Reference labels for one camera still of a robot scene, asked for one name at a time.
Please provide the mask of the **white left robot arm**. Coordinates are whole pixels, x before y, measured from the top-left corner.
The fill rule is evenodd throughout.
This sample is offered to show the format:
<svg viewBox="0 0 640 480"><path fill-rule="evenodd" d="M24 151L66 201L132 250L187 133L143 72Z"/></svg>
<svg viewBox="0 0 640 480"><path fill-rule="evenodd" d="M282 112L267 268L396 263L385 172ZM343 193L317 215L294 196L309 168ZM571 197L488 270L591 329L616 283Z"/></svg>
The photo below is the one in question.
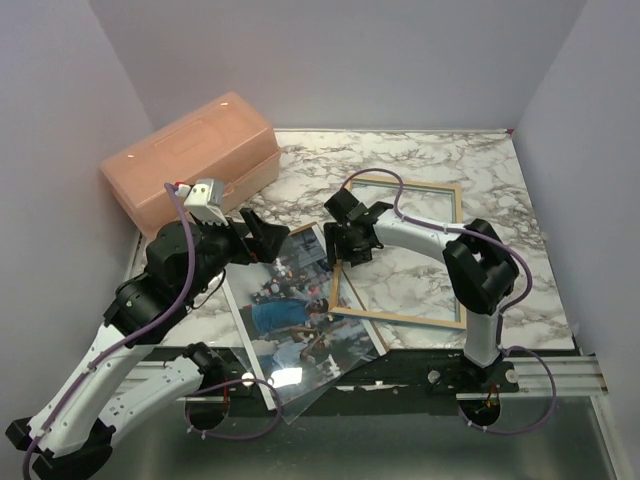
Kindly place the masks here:
<svg viewBox="0 0 640 480"><path fill-rule="evenodd" d="M121 284L85 357L38 414L13 421L7 438L23 451L26 479L88 479L148 417L185 395L241 385L204 343L192 343L159 374L123 394L129 372L183 320L195 298L230 264L269 264L290 230L244 208L221 225L185 217L162 227L143 272Z"/></svg>

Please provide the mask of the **printed photo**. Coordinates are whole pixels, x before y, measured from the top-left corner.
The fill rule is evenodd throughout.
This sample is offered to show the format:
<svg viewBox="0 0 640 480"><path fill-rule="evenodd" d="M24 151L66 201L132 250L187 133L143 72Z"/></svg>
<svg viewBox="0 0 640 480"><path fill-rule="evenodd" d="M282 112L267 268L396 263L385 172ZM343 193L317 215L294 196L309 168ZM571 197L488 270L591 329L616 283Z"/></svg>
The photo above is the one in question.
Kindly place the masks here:
<svg viewBox="0 0 640 480"><path fill-rule="evenodd" d="M224 293L243 344L328 314L343 316L330 304L332 284L324 237L311 224L288 236L274 262L229 266ZM277 391L271 392L273 403L266 404L273 409L282 404Z"/></svg>

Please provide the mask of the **blue wooden picture frame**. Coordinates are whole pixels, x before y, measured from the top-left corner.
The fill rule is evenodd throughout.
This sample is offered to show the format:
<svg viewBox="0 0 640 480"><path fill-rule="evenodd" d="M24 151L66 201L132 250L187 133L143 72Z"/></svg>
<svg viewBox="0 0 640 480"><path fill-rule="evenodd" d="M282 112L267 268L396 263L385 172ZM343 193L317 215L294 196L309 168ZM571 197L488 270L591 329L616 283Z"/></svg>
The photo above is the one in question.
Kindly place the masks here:
<svg viewBox="0 0 640 480"><path fill-rule="evenodd" d="M400 208L412 217L460 223L461 188L452 184L408 182ZM330 304L340 315L377 321L464 330L467 312L455 299L446 267L399 247L373 251L373 260L351 267L337 261Z"/></svg>

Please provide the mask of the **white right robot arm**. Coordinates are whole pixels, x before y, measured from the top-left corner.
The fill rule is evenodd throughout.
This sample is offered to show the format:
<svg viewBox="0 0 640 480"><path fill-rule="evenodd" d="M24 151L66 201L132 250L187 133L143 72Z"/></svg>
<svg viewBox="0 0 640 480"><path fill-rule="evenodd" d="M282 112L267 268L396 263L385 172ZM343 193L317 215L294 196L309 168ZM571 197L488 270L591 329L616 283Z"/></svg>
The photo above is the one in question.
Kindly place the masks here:
<svg viewBox="0 0 640 480"><path fill-rule="evenodd" d="M445 224L413 218L378 201L368 207L342 188L324 204L332 220L324 224L329 265L356 267L372 261L373 251L397 247L441 262L456 300L467 310L460 379L480 392L496 380L493 363L501 356L499 308L519 276L513 254L486 221Z"/></svg>

